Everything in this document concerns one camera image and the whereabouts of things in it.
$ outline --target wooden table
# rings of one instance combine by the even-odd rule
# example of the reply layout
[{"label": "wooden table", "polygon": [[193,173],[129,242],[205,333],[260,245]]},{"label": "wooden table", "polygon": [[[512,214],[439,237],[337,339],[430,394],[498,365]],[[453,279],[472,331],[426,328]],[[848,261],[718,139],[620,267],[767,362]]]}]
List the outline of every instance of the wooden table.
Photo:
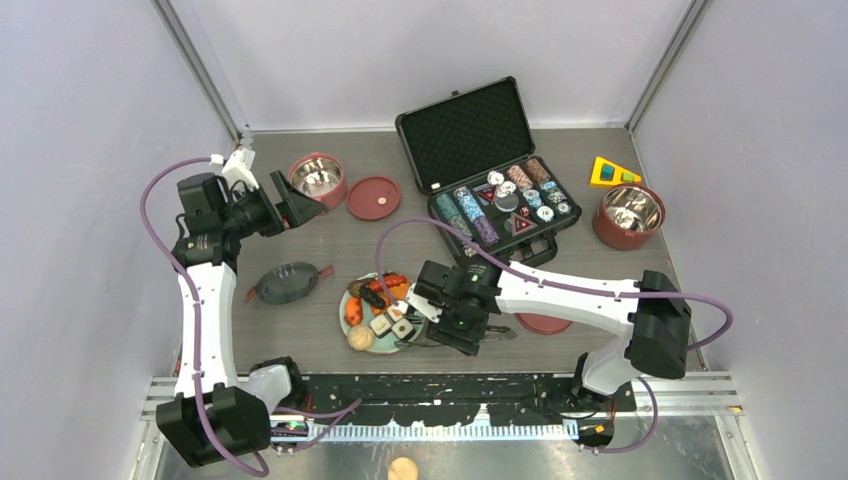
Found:
[{"label": "wooden table", "polygon": [[[591,218],[604,192],[588,185],[595,157],[641,173],[627,132],[612,128],[537,130],[533,135],[536,153],[584,210],[576,225],[557,235],[559,254],[542,268],[608,279],[641,278],[644,269],[652,269],[674,279],[659,236],[639,250],[621,252],[602,244],[592,231]],[[287,173],[298,158],[313,151],[341,159],[349,187],[370,175],[393,178],[401,187],[402,200],[389,218],[377,222],[357,220],[342,205],[277,237],[253,236],[243,242],[233,305],[234,353],[240,372],[281,356],[291,356],[302,372],[312,373],[570,372],[577,357],[612,338],[604,331],[579,324],[559,335],[542,336],[525,330],[511,315],[493,315],[491,325],[508,325],[518,338],[483,344],[477,357],[466,357],[448,347],[412,348],[394,355],[352,350],[339,328],[339,301],[345,286],[351,279],[374,271],[374,246],[386,227],[426,214],[426,197],[415,188],[398,136],[394,132],[260,134],[254,147],[257,156],[253,172],[274,202],[279,199],[268,174],[278,169]],[[383,259],[385,268],[412,277],[424,260],[453,264],[447,247],[429,225],[407,225],[393,232]],[[321,280],[308,297],[289,305],[242,302],[264,273],[294,261],[318,268],[332,264],[336,273]],[[689,368],[698,368],[691,356]]]}]

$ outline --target worn black surface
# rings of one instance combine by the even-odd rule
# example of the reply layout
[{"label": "worn black surface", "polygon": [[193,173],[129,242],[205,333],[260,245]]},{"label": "worn black surface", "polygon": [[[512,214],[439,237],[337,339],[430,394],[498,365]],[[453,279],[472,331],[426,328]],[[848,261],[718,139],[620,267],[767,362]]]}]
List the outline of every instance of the worn black surface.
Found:
[{"label": "worn black surface", "polygon": [[[409,426],[466,425],[486,404],[493,426],[554,425],[556,412],[574,413],[565,404],[571,377],[551,373],[419,374],[419,375],[310,375],[304,377],[317,413],[340,410],[357,398],[362,405],[342,423],[379,426],[394,420]],[[636,410],[630,384],[616,393],[619,412]],[[601,410],[609,405],[602,405]]]}]

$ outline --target yellow toy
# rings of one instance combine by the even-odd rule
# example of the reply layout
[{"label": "yellow toy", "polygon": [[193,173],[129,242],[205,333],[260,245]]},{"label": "yellow toy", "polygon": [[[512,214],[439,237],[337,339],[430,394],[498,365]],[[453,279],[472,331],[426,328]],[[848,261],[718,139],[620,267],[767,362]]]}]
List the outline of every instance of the yellow toy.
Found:
[{"label": "yellow toy", "polygon": [[595,166],[589,177],[592,187],[614,187],[622,183],[641,182],[642,177],[630,170],[620,167],[604,157],[595,157]]}]

